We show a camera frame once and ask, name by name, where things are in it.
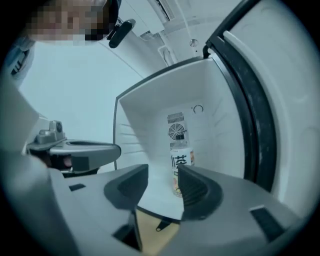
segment light blue shirt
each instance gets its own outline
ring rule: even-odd
[[[12,45],[5,60],[4,71],[8,72],[13,83],[19,87],[26,77],[34,59],[35,42],[27,37],[19,37]]]

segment beige surface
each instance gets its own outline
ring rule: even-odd
[[[156,231],[161,220],[140,210],[136,210],[136,217],[142,242],[142,252],[145,255],[157,255],[179,230],[180,225],[171,223],[165,229]]]

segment black bottle cap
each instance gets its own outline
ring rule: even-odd
[[[185,135],[184,135],[184,134],[178,134],[178,135],[175,136],[175,139],[176,139],[177,141],[179,141],[179,140],[184,140],[184,139],[185,139]]]

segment bottle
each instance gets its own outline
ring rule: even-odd
[[[178,186],[178,165],[195,165],[195,154],[191,147],[188,147],[185,141],[185,136],[177,135],[175,137],[176,143],[172,147],[171,162],[172,162],[172,173],[173,173],[173,193],[177,197],[182,197],[181,191]]]

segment fan vent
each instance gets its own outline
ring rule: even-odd
[[[182,112],[168,115],[168,124],[184,121],[184,114]]]
[[[185,134],[185,128],[179,123],[174,123],[170,126],[168,134],[171,139],[176,140],[177,135]]]

